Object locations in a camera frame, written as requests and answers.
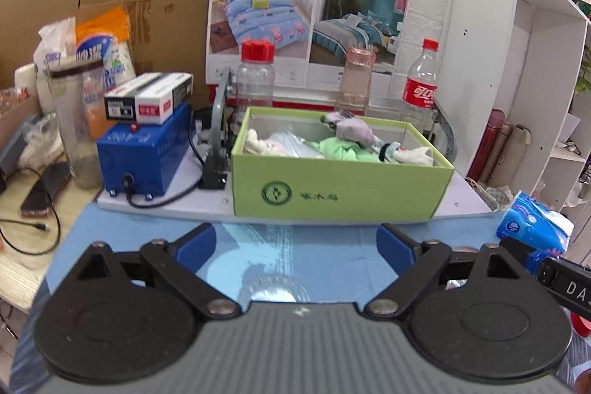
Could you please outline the cola plastic bottle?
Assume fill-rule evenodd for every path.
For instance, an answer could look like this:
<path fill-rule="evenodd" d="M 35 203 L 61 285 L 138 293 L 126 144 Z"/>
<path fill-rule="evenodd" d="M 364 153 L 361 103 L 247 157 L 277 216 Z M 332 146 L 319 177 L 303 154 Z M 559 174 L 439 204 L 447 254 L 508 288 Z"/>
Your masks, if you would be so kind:
<path fill-rule="evenodd" d="M 411 66 L 403 93 L 402 119 L 414 125 L 421 133 L 429 131 L 433 125 L 432 115 L 438 88 L 438 50 L 437 41 L 423 41 L 422 54 Z"/>

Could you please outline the tall clear lidded jar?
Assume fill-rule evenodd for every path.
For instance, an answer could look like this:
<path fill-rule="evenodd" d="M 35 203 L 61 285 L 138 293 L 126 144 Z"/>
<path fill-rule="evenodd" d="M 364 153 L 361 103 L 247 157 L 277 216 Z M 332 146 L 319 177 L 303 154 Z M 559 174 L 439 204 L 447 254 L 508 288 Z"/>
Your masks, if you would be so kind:
<path fill-rule="evenodd" d="M 49 69 L 49 89 L 57 117 L 59 133 L 71 177 L 80 189 L 95 189 L 102 184 L 98 152 L 91 136 L 84 105 L 86 80 L 103 76 L 101 58 L 78 60 L 76 57 Z"/>

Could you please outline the grey metal bracket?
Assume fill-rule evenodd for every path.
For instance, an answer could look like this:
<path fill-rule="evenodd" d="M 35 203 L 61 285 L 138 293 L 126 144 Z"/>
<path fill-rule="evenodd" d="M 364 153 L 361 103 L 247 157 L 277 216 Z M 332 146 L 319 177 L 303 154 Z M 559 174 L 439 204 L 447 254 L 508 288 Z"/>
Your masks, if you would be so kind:
<path fill-rule="evenodd" d="M 233 71 L 226 67 L 221 71 L 221 79 L 216 88 L 211 111 L 211 141 L 204 166 L 202 167 L 199 188 L 201 190 L 224 190 L 230 170 L 228 155 L 228 120 L 226 105 L 231 93 Z"/>

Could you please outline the green cardboard box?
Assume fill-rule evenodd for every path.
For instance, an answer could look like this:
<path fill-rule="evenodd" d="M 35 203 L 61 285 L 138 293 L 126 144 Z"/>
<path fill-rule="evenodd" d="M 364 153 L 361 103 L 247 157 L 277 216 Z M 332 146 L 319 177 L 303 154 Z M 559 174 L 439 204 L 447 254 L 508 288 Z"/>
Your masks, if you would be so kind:
<path fill-rule="evenodd" d="M 306 141 L 335 137 L 324 113 L 250 107 L 231 151 L 232 197 L 242 218 L 335 223 L 423 222 L 436 213 L 454 166 L 412 125 L 366 118 L 379 144 L 430 147 L 433 166 L 332 160 L 324 155 L 258 156 L 243 152 L 247 130 L 259 139 Z"/>

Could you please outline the purple cloth in box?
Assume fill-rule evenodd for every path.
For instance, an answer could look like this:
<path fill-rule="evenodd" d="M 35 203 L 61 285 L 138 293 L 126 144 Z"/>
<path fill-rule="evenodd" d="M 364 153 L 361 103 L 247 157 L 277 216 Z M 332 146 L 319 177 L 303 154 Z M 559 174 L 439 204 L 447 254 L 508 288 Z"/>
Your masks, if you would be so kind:
<path fill-rule="evenodd" d="M 356 142 L 363 147 L 374 145 L 375 136 L 370 126 L 348 110 L 338 110 L 322 115 L 322 123 L 335 132 L 335 137 Z"/>

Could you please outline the red thermos flask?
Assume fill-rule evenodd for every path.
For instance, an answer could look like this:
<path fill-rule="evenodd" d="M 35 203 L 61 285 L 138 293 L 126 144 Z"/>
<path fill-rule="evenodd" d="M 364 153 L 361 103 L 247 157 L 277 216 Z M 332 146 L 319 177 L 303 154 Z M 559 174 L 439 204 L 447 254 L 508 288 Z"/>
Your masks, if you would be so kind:
<path fill-rule="evenodd" d="M 467 177 L 478 181 L 483 170 L 487 159 L 489 157 L 490 151 L 492 146 L 496 140 L 499 131 L 503 127 L 505 123 L 505 113 L 500 109 L 493 109 L 491 114 L 488 118 L 487 124 L 485 126 L 485 130 L 483 136 L 481 138 L 480 144 L 478 146 L 475 158 L 472 162 L 472 165 L 468 171 Z"/>

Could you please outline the blue white tissue bag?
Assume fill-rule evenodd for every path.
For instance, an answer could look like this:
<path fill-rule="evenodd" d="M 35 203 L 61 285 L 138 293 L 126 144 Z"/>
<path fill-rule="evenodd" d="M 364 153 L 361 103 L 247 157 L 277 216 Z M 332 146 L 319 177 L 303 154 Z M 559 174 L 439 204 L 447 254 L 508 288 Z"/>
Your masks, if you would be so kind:
<path fill-rule="evenodd" d="M 94 19 L 77 24 L 76 59 L 96 64 L 82 75 L 82 103 L 92 140 L 114 124 L 105 113 L 105 95 L 136 74 L 130 52 L 129 16 L 117 6 Z"/>

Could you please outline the bedding photo poster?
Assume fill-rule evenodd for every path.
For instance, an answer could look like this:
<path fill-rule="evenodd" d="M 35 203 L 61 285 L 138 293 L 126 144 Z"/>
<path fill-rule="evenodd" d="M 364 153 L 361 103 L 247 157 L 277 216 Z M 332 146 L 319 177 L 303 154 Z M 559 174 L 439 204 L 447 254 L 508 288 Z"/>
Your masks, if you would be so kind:
<path fill-rule="evenodd" d="M 409 0 L 209 0 L 205 80 L 240 63 L 242 44 L 274 46 L 276 85 L 335 91 L 349 49 L 374 54 L 374 81 L 394 74 Z"/>

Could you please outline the blue metal power box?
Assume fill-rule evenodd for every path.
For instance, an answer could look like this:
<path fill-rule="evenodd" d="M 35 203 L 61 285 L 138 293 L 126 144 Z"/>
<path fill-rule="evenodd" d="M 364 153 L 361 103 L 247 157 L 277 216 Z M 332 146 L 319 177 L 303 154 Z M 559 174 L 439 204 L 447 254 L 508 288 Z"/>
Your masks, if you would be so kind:
<path fill-rule="evenodd" d="M 188 148 L 190 105 L 157 125 L 117 124 L 96 143 L 104 189 L 163 196 Z"/>

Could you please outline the white colourful cloth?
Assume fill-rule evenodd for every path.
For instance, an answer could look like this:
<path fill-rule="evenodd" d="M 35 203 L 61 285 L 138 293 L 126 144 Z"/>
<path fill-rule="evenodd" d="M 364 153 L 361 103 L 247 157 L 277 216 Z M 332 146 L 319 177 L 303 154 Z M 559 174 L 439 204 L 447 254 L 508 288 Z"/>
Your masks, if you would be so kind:
<path fill-rule="evenodd" d="M 382 143 L 374 147 L 381 162 L 408 165 L 433 166 L 434 158 L 430 147 L 405 149 L 398 142 Z"/>

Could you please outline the green terry cloth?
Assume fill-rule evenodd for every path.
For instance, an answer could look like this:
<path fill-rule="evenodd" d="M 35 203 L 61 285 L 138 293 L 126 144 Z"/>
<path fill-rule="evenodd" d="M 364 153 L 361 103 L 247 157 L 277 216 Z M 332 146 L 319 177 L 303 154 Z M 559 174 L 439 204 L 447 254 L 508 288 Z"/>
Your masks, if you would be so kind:
<path fill-rule="evenodd" d="M 306 141 L 305 144 L 317 150 L 327 159 L 351 161 L 351 162 L 368 162 L 378 163 L 381 161 L 379 156 L 369 150 L 363 148 L 360 144 L 331 137 L 322 139 L 322 141 Z"/>

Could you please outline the pink clear tumbler bottle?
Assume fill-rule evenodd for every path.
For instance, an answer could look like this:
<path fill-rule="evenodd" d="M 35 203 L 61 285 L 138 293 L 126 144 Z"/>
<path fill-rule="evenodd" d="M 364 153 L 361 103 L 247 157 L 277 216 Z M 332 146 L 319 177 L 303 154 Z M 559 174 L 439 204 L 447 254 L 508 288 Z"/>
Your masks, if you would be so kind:
<path fill-rule="evenodd" d="M 353 114 L 366 113 L 370 102 L 375 61 L 374 51 L 349 48 L 335 107 L 349 110 Z"/>

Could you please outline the white black carton box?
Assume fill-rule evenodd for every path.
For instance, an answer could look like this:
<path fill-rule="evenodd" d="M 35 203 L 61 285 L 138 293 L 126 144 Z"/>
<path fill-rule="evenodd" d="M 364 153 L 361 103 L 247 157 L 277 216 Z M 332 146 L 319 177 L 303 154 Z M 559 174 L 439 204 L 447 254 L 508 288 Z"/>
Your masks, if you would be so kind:
<path fill-rule="evenodd" d="M 193 75 L 144 73 L 104 95 L 106 119 L 162 125 L 191 94 Z"/>

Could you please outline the white shelf unit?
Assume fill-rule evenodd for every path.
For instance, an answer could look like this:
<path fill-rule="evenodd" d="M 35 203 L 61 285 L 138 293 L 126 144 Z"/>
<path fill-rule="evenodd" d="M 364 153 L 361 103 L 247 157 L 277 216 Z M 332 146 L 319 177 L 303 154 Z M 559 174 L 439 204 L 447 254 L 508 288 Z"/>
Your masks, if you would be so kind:
<path fill-rule="evenodd" d="M 502 111 L 531 142 L 509 182 L 564 207 L 590 153 L 590 107 L 578 106 L 579 155 L 556 146 L 583 58 L 588 19 L 571 0 L 453 0 L 437 93 L 467 175 L 489 117 Z"/>

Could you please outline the black smartphone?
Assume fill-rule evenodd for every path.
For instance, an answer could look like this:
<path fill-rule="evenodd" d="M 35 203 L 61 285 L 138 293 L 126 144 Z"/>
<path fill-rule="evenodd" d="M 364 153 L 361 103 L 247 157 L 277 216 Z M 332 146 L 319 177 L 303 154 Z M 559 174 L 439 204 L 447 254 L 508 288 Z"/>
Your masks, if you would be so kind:
<path fill-rule="evenodd" d="M 47 217 L 70 177 L 70 168 L 67 162 L 49 165 L 21 204 L 19 214 L 24 218 Z"/>

